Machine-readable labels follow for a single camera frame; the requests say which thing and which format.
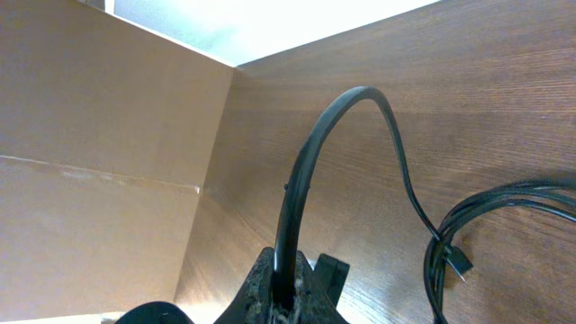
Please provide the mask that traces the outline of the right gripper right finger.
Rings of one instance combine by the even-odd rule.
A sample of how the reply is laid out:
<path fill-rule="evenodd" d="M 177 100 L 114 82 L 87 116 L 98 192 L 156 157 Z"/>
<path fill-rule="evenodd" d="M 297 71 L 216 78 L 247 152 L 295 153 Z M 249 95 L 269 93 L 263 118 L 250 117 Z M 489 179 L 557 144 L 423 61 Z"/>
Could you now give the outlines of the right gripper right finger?
<path fill-rule="evenodd" d="M 349 264 L 320 254 L 314 266 L 298 251 L 296 255 L 297 323 L 347 324 L 338 312 L 338 301 L 343 291 Z"/>

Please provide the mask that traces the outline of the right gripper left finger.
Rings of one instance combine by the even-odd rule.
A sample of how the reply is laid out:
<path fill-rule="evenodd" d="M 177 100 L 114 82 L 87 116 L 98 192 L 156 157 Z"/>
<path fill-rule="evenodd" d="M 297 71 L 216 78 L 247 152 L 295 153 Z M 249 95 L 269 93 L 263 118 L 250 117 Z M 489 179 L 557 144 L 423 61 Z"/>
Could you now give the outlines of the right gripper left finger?
<path fill-rule="evenodd" d="M 266 324 L 270 321 L 274 249 L 264 247 L 244 283 L 215 324 Z"/>

